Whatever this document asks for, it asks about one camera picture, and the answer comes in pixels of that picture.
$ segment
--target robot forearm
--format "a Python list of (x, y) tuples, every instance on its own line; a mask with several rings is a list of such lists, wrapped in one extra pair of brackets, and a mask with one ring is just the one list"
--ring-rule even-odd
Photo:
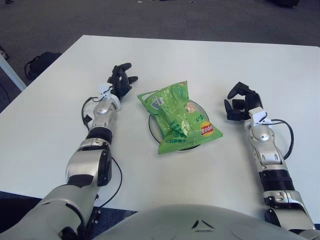
[(285, 162), (293, 147), (291, 127), (283, 120), (273, 120), (287, 124), (291, 133), (290, 148), (283, 157), (275, 145), (275, 133), (270, 129), (274, 123), (267, 118), (260, 96), (241, 82), (230, 91), (228, 99), (237, 94), (245, 96), (245, 100), (233, 99), (233, 109), (227, 100), (224, 101), (227, 119), (246, 120), (244, 128), (249, 133), (248, 140), (253, 147), (253, 158), (264, 190), (264, 202), (269, 207), (265, 220), (307, 239), (319, 237), (319, 231), (315, 230), (300, 193), (295, 190)]
[(116, 111), (120, 109), (119, 99), (131, 89), (129, 84), (138, 79), (127, 77), (125, 71), (130, 67), (130, 63), (115, 66), (108, 80), (111, 83), (100, 87), (101, 96), (96, 101), (98, 104), (93, 110), (94, 119), (88, 127), (88, 135), (68, 162), (67, 184), (53, 189), (18, 224), (2, 233), (0, 239), (83, 237), (97, 193), (112, 177), (110, 145)]

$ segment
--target black cable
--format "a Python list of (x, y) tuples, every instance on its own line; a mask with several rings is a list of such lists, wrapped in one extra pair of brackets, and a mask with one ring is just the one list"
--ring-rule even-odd
[(6, 94), (6, 97), (8, 98), (9, 103), (11, 103), (10, 97), (9, 97), (9, 93), (8, 91), (5, 89), (5, 87), (0, 83), (1, 88), (3, 89), (3, 91)]
[(264, 120), (267, 116), (268, 116), (268, 113), (266, 112), (266, 113), (265, 113), (265, 116), (264, 116), (263, 118), (261, 118), (259, 122), (261, 122), (262, 120)]
[(88, 131), (90, 130), (89, 127), (88, 127), (88, 123), (85, 121), (85, 116), (84, 116), (84, 109), (85, 109), (85, 106), (87, 105), (88, 102), (90, 102), (94, 97), (89, 97), (87, 100), (85, 100), (84, 104), (82, 105), (82, 108), (81, 108), (81, 118), (82, 118), (82, 122), (83, 124), (85, 125), (85, 127), (88, 129)]
[(291, 136), (291, 142), (290, 142), (290, 146), (289, 146), (289, 150), (288, 152), (283, 156), (283, 159), (286, 160), (291, 152), (292, 152), (292, 149), (294, 148), (294, 141), (295, 141), (295, 137), (294, 137), (294, 131), (292, 129), (292, 127), (289, 125), (289, 123), (287, 123), (286, 121), (284, 120), (281, 120), (281, 119), (271, 119), (272, 122), (276, 122), (276, 123), (263, 123), (263, 125), (277, 125), (277, 124), (286, 124), (287, 127), (289, 128), (289, 131), (290, 131), (290, 136)]
[(108, 204), (108, 203), (115, 197), (115, 195), (117, 195), (117, 193), (119, 192), (120, 187), (121, 187), (121, 185), (122, 185), (122, 178), (123, 178), (123, 177), (122, 177), (121, 168), (120, 168), (119, 164), (117, 163), (117, 161), (114, 159), (114, 157), (112, 157), (112, 160), (114, 161), (114, 163), (116, 164), (116, 166), (117, 166), (118, 169), (119, 169), (119, 172), (120, 172), (120, 184), (119, 184), (118, 189), (116, 190), (116, 192), (112, 195), (112, 197), (110, 197), (109, 200), (106, 201), (104, 204), (102, 204), (101, 206), (99, 206), (98, 209), (100, 209), (100, 208), (102, 208), (104, 205)]
[(85, 121), (85, 116), (84, 116), (84, 109), (85, 109), (85, 106), (87, 105), (88, 102), (90, 102), (91, 100), (95, 103), (98, 103), (100, 101), (102, 101), (105, 97), (102, 97), (100, 100), (98, 101), (95, 101), (94, 99), (97, 99), (98, 97), (96, 96), (91, 96), (89, 97), (87, 100), (85, 100), (85, 102), (83, 103), (82, 105), (82, 108), (81, 108), (81, 118), (82, 118), (82, 122), (83, 124), (85, 125), (85, 127), (88, 129), (88, 131), (90, 130), (89, 129), (89, 126), (88, 126), (88, 123)]

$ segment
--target chip bag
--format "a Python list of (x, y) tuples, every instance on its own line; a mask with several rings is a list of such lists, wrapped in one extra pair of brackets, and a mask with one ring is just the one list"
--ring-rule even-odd
[(223, 136), (189, 101), (187, 81), (137, 97), (160, 127), (163, 141), (159, 154), (191, 148)]

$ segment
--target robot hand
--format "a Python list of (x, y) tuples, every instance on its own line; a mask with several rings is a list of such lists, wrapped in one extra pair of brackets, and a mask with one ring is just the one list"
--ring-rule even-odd
[(126, 71), (130, 69), (131, 66), (130, 62), (114, 66), (112, 76), (109, 77), (107, 81), (112, 84), (111, 94), (117, 96), (119, 100), (132, 89), (130, 84), (138, 80), (137, 76), (127, 76)]

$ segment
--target white table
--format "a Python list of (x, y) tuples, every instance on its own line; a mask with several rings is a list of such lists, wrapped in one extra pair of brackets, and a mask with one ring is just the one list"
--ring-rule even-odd
[[(106, 207), (141, 211), (168, 204), (204, 204), (263, 219), (263, 189), (243, 123), (228, 121), (224, 99), (238, 82), (256, 90), (270, 118), (288, 121), (294, 149), (287, 160), (294, 185), (314, 222), (320, 222), (318, 47), (82, 36), (0, 114), (0, 191), (43, 198), (65, 184), (66, 165), (85, 139), (81, 107), (96, 96), (114, 65), (131, 62), (139, 76), (121, 101), (112, 154), (123, 185)], [(187, 80), (224, 136), (188, 152), (158, 155), (148, 113), (137, 94)], [(290, 135), (274, 127), (285, 153)], [(117, 189), (119, 172), (97, 205)]]

